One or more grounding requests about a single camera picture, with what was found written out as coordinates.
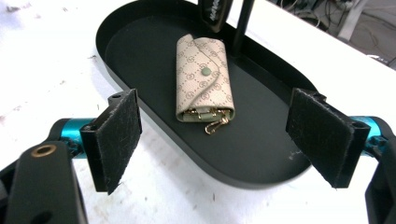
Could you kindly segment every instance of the monogram pattern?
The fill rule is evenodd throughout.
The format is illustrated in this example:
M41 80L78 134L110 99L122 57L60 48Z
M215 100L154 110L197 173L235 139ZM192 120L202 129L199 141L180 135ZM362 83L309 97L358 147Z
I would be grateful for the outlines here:
M204 75L203 69L210 75ZM177 41L177 115L188 109L212 107L233 111L224 44L185 35Z

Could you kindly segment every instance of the cable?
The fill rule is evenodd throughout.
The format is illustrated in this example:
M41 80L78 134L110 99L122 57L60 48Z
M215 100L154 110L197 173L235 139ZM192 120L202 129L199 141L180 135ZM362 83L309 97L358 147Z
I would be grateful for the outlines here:
M293 2L293 4L291 4L291 6L289 6L288 8L284 8L284 9L287 11L291 10L297 4L297 2L298 2L298 0L295 0ZM280 0L280 8L283 8L283 0Z

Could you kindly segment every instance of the black pole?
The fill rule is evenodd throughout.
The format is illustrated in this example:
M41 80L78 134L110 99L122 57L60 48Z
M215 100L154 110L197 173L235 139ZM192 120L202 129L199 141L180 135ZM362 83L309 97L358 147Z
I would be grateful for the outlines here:
M254 0L245 0L241 14L238 20L238 27L236 28L235 37L233 38L233 48L231 51L231 55L233 57L238 57L241 53L242 43L245 37L245 31L248 28L248 19L250 18L251 9L253 9Z

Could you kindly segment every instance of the black plastic part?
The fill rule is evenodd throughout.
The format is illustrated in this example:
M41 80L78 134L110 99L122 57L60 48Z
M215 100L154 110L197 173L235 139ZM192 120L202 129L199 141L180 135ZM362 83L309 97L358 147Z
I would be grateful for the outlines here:
M235 37L233 39L233 48L231 55L239 57L241 47L245 38L245 32L248 28L248 20L250 18L251 10L253 9L254 0L245 0L242 5L241 15L239 16L238 26L236 27Z
M203 22L218 33L227 21L233 0L199 0L198 6Z
M44 142L21 155L5 223L87 223L85 214L65 143Z
M386 139L392 139L395 137L395 134L393 133L392 129L389 127L389 125L382 120L381 118L378 117L370 117L375 121L375 123L378 125L381 135L386 138Z
M11 192L12 180L14 179L15 169L17 161L12 162L9 166L0 171L0 181L7 192L5 197L0 198L0 223L4 223L6 220L7 205L9 200L9 194Z
M176 43L186 34L221 39L231 52L235 29L213 34L198 6L141 0L111 13L96 47L109 74L125 90L139 90L139 106L202 169L225 183L261 188L293 178L309 161L285 132L292 87L315 87L295 68L245 37L241 55L228 57L236 117L213 136L205 123L176 119Z
M287 132L333 188L347 188L370 126L344 115L316 91L294 89Z
M70 119L59 119L57 120L51 127L49 131L49 136L44 142L48 141L59 141L61 140L62 136L62 130L64 129L64 125L69 121Z
M97 191L119 185L142 133L136 90L113 95L112 104L80 133Z
M370 224L396 223L395 174L396 137L393 135L387 142L386 150L365 193Z

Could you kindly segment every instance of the black foam pad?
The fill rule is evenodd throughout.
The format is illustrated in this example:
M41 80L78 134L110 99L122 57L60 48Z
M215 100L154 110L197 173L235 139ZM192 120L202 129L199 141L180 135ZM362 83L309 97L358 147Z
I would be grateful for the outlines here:
M136 90L114 94L109 107L81 130L97 191L119 185L142 132Z
M347 188L370 126L327 104L315 91L294 89L286 131L333 188Z

